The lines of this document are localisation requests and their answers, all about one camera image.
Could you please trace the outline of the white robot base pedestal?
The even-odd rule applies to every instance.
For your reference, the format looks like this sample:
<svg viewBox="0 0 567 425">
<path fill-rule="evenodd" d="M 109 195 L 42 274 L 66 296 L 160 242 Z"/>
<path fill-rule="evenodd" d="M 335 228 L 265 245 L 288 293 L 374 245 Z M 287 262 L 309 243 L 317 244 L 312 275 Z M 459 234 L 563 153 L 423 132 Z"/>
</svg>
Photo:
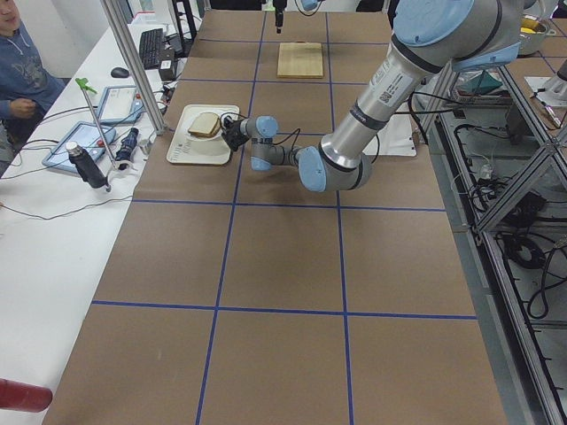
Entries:
<svg viewBox="0 0 567 425">
<path fill-rule="evenodd" d="M 416 147 L 413 139 L 412 120 L 409 115 L 395 114 L 364 148 L 363 153 L 374 158 L 379 156 L 414 157 Z"/>
</svg>

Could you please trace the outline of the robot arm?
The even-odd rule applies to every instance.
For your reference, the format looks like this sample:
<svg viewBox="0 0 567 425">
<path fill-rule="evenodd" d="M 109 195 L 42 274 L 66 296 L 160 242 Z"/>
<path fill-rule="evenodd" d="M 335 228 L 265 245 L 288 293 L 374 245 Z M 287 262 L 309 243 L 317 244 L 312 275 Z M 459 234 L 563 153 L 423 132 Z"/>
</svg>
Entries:
<svg viewBox="0 0 567 425">
<path fill-rule="evenodd" d="M 349 113 L 317 146 L 274 144 L 276 119 L 221 118 L 221 135 L 233 150 L 250 142 L 252 167 L 295 166 L 313 192 L 352 190 L 372 173 L 364 149 L 425 78 L 445 65 L 477 71 L 517 58 L 524 4 L 521 1 L 400 1 L 382 65 Z"/>
<path fill-rule="evenodd" d="M 320 8 L 322 1 L 318 0 L 299 0 L 295 1 L 297 11 L 307 17 L 314 15 Z M 284 12 L 287 8 L 287 0 L 273 0 L 272 6 L 275 13 L 275 28 L 278 34 L 282 33 L 284 27 Z"/>
</svg>

